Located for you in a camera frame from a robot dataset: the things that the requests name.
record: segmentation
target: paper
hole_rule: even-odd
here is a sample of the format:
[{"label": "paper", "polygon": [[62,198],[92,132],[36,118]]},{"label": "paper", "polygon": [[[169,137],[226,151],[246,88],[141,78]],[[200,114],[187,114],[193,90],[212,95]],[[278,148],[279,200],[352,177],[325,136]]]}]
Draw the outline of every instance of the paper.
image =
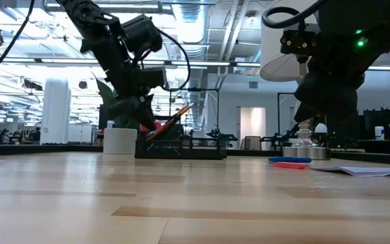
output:
[{"label": "paper", "polygon": [[390,167],[312,167],[311,169],[345,172],[352,176],[390,176]]}]

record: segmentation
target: black basket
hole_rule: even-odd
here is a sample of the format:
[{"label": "black basket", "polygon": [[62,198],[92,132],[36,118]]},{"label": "black basket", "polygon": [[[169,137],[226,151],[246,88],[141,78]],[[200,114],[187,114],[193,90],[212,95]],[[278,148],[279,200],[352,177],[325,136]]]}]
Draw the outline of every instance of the black basket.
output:
[{"label": "black basket", "polygon": [[182,138],[181,140],[137,141],[136,159],[214,159],[227,157],[222,139]]}]

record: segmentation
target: black cable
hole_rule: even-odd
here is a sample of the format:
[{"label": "black cable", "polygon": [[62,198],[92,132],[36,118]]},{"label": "black cable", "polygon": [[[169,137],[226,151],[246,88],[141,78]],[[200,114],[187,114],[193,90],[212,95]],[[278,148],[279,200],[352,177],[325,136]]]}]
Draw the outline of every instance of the black cable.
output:
[{"label": "black cable", "polygon": [[180,85],[180,87],[174,88],[174,89],[166,88],[165,86],[162,87],[162,89],[164,89],[165,91],[176,92],[176,91],[179,91],[179,90],[183,89],[188,84],[189,79],[190,79],[190,63],[189,63],[188,54],[186,53],[184,48],[180,45],[180,43],[178,43],[178,41],[176,41],[174,38],[172,38],[172,36],[164,33],[163,31],[161,31],[159,29],[158,29],[158,31],[159,31],[160,34],[164,35],[166,38],[172,40],[172,42],[174,42],[179,47],[179,49],[183,52],[184,58],[186,59],[186,63],[187,63],[187,66],[188,66],[188,77],[186,78],[186,81],[183,83],[183,85]]},{"label": "black cable", "polygon": [[[286,28],[304,21],[306,18],[310,17],[312,14],[316,13],[321,7],[323,7],[329,0],[319,0],[313,5],[305,9],[303,12],[300,12],[291,8],[291,7],[273,7],[263,13],[261,17],[262,23],[269,28]],[[292,14],[293,17],[281,21],[274,22],[269,19],[269,16],[277,13]]]},{"label": "black cable", "polygon": [[7,48],[5,49],[3,54],[1,55],[0,64],[3,62],[4,58],[8,55],[8,52],[10,52],[10,49],[13,47],[14,43],[19,38],[20,34],[22,34],[22,31],[24,30],[26,24],[28,24],[28,21],[30,20],[31,13],[33,12],[34,3],[35,3],[35,0],[31,0],[30,7],[28,9],[28,13],[25,16],[25,20],[22,23],[22,25],[20,26],[18,32],[14,35],[12,41],[10,41],[10,44],[7,46]]}]

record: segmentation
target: metal container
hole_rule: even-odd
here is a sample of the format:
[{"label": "metal container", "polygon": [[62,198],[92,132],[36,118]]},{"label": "metal container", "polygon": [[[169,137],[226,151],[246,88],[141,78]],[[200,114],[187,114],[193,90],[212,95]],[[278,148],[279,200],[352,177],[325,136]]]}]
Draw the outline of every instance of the metal container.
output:
[{"label": "metal container", "polygon": [[312,160],[327,160],[329,148],[318,146],[285,146],[282,149],[284,157],[309,157]]}]

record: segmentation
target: table surface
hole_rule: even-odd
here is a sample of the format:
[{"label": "table surface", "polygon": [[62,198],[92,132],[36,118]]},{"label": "table surface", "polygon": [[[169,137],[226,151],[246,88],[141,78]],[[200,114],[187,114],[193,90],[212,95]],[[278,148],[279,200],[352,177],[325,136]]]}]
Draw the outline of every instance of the table surface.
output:
[{"label": "table surface", "polygon": [[280,169],[257,157],[5,156],[0,243],[390,244],[390,177]]}]

